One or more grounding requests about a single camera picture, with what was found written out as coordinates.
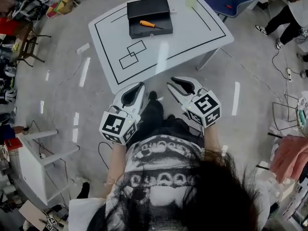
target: black case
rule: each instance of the black case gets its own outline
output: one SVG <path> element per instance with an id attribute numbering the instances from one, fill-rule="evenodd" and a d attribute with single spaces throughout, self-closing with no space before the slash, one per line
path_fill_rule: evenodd
<path id="1" fill-rule="evenodd" d="M 173 33 L 167 0 L 128 2 L 127 16 L 129 35 L 132 39 Z M 141 26 L 140 21 L 148 21 L 163 29 Z"/>

